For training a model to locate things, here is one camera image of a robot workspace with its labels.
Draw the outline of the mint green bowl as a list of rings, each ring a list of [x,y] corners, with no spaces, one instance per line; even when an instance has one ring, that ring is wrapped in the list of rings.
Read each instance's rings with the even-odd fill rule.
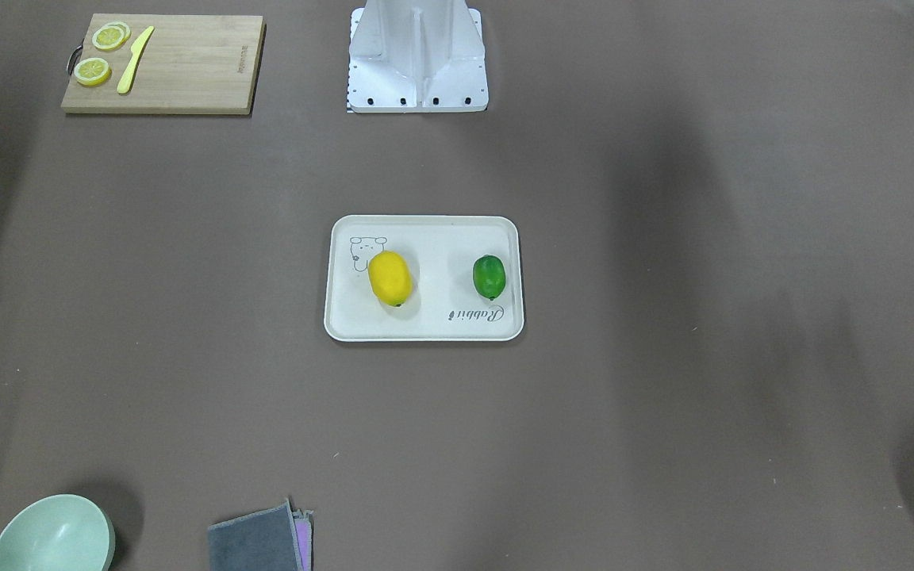
[[[85,496],[46,496],[0,532],[0,570],[109,570],[117,546],[109,516]]]

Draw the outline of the upper lemon slice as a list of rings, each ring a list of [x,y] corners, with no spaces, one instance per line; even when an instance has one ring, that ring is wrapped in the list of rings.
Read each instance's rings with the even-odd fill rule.
[[[95,30],[92,35],[92,44],[99,51],[111,52],[120,48],[130,38],[132,30],[126,22],[111,21]]]

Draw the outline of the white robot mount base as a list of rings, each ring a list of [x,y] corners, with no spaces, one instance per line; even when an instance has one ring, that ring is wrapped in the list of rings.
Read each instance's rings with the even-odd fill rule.
[[[466,2],[367,1],[349,25],[349,113],[489,107],[482,15]]]

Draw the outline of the lower lemon slice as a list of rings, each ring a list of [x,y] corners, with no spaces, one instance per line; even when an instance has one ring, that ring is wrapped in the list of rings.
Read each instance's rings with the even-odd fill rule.
[[[112,65],[105,58],[91,57],[73,66],[71,76],[80,86],[100,86],[112,75]]]

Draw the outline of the grey folded cloth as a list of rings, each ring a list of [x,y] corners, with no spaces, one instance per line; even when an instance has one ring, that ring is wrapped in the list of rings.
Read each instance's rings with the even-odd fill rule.
[[[226,520],[207,528],[210,570],[301,570],[293,506]]]

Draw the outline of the yellow plastic knife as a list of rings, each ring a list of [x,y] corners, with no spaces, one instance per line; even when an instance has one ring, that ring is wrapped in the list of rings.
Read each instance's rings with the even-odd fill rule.
[[[150,37],[152,37],[155,29],[154,25],[149,25],[131,44],[130,59],[117,83],[117,94],[125,95],[130,93],[143,51],[148,46]]]

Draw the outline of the purple cloth underneath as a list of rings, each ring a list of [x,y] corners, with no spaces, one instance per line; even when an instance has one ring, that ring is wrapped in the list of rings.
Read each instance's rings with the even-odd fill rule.
[[[313,568],[313,513],[312,511],[294,511],[291,515],[294,518],[301,570],[311,571]]]

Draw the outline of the green lime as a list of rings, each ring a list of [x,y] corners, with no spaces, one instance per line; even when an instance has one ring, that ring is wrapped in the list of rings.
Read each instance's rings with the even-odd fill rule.
[[[494,301],[500,297],[507,285],[503,260],[494,255],[483,255],[473,263],[472,282],[480,297]]]

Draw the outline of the white rabbit print tray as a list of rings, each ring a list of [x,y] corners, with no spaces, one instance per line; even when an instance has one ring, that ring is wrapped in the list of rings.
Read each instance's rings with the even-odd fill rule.
[[[383,251],[409,265],[411,297],[399,307],[374,296],[367,268]],[[473,263],[501,260],[494,300],[473,285]],[[498,216],[341,217],[330,235],[324,326],[339,341],[508,341],[524,327],[519,232]]]

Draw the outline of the yellow lemon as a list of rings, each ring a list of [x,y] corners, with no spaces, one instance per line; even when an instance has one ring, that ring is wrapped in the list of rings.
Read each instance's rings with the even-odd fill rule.
[[[371,292],[390,307],[400,307],[413,292],[413,276],[409,264],[395,251],[382,251],[367,264]]]

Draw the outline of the bamboo cutting board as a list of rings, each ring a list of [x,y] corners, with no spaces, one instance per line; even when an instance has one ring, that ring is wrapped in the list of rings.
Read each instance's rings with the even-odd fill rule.
[[[126,22],[130,39],[115,51],[99,51],[91,37],[111,21]],[[132,89],[117,94],[131,44],[149,25],[156,29]],[[105,58],[112,75],[92,87],[70,77],[61,108],[65,113],[250,115],[265,32],[265,19],[258,15],[92,14],[81,58]]]

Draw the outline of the lemon slice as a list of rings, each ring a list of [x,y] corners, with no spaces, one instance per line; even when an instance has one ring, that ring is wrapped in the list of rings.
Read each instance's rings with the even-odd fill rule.
[[[120,48],[130,38],[132,30],[126,22],[111,21],[95,30],[92,35],[92,44],[99,51],[111,52]]]
[[[71,76],[80,86],[100,86],[112,75],[112,65],[105,58],[91,57],[73,66]]]

